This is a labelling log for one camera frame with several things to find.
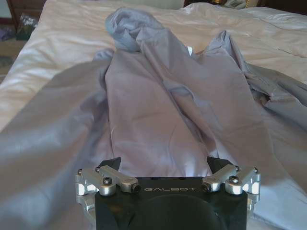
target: crumpled garment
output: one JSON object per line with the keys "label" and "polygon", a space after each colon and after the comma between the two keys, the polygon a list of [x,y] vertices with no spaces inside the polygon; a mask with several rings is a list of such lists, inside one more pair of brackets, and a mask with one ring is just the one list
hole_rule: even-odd
{"label": "crumpled garment", "polygon": [[[214,156],[261,171],[255,218],[304,229],[306,188],[276,158],[250,90],[272,97],[268,89],[279,84],[271,71],[246,64],[226,31],[190,54],[142,11],[120,8],[106,28],[118,50],[55,76],[0,133],[3,228],[89,229],[75,203],[74,174],[102,160],[121,157],[119,170],[131,176],[206,176],[206,157]],[[271,79],[269,87],[262,79]],[[295,81],[285,77],[283,85],[305,106]]]}

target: screw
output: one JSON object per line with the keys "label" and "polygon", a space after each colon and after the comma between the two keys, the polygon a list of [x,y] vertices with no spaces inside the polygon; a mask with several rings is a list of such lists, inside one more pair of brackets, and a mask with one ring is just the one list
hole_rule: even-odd
{"label": "screw", "polygon": [[104,185],[107,185],[107,184],[112,184],[112,178],[111,177],[105,177],[104,179],[103,179],[103,183],[104,183]]}
{"label": "screw", "polygon": [[141,190],[141,186],[139,183],[134,183],[132,186],[131,186],[131,192],[132,193],[138,193],[140,190]]}
{"label": "screw", "polygon": [[229,181],[234,183],[234,184],[237,184],[237,183],[239,183],[239,178],[237,176],[230,176]]}
{"label": "screw", "polygon": [[211,192],[211,186],[210,186],[209,184],[207,184],[207,183],[203,183],[203,184],[201,185],[201,188],[202,188],[202,190],[203,190],[204,192],[206,192],[206,193]]}

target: wooden furniture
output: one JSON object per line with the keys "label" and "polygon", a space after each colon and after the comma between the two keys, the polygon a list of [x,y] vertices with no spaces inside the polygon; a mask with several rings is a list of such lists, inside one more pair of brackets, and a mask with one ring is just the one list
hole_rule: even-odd
{"label": "wooden furniture", "polygon": [[259,0],[257,6],[307,15],[307,0]]}
{"label": "wooden furniture", "polygon": [[22,13],[39,18],[45,2],[46,0],[7,0],[15,28]]}

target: dresser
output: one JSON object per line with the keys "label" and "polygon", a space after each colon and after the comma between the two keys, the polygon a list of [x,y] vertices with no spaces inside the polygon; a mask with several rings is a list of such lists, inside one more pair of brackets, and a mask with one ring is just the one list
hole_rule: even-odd
{"label": "dresser", "polygon": [[46,0],[7,0],[15,28],[22,13],[39,18],[45,2]]}

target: bed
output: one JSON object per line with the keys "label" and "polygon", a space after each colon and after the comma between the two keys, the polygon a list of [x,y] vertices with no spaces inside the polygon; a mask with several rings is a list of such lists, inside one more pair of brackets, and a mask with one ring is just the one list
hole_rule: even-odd
{"label": "bed", "polygon": [[[38,27],[0,85],[0,130],[55,74],[78,63],[91,61],[94,54],[103,48],[115,48],[113,39],[105,30],[104,20],[122,6],[150,12],[195,53],[202,51],[218,32],[227,30],[248,63],[277,70],[307,83],[307,17],[299,14],[268,8],[236,11],[208,3],[195,3],[174,11],[117,1],[48,0]],[[262,115],[274,140],[276,157],[306,191],[303,172],[294,167],[298,162],[301,167],[306,166],[304,134],[302,131],[298,133],[297,129],[288,133],[278,119],[274,120],[266,112]],[[279,149],[279,143],[287,143],[287,149]],[[82,212],[76,207],[61,220],[55,221],[53,227],[82,224],[85,229],[89,228],[81,216]],[[72,217],[80,219],[80,222],[71,223]],[[274,222],[265,216],[257,219],[249,221],[248,229],[296,227],[291,222],[295,218],[289,222]]]}

